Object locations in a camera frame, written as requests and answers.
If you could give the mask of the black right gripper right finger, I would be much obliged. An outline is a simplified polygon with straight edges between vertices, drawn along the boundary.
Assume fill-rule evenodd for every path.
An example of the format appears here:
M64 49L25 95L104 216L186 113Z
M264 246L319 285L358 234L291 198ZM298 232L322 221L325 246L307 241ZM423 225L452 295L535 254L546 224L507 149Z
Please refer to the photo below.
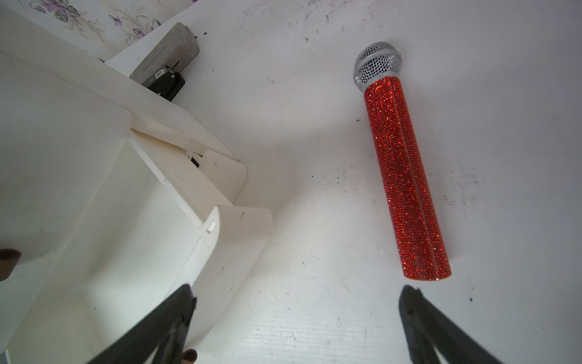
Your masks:
M404 286L399 312L413 363L498 363L499 360L469 337L412 286Z

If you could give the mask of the white drawer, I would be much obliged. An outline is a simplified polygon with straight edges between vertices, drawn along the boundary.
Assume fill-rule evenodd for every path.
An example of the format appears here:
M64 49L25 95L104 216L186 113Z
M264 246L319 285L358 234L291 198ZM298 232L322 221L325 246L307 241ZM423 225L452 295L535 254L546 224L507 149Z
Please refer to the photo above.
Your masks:
M197 299L199 349L258 259L268 209L233 205L245 175L134 131L8 344L10 363L86 363L179 287Z

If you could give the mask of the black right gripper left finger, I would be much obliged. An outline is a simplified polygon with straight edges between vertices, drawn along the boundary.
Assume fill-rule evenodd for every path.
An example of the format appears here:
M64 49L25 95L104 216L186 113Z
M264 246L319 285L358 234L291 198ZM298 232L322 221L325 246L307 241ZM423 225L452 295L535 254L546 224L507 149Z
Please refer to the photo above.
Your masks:
M180 363L197 298L182 285L91 363Z

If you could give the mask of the white plastic drawer cabinet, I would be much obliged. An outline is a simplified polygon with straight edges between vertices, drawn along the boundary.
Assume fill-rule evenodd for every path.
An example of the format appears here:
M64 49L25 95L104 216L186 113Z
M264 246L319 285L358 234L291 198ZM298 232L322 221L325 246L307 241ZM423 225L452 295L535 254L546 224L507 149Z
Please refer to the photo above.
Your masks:
M57 253L132 130L230 156L189 112L2 7L2 248Z

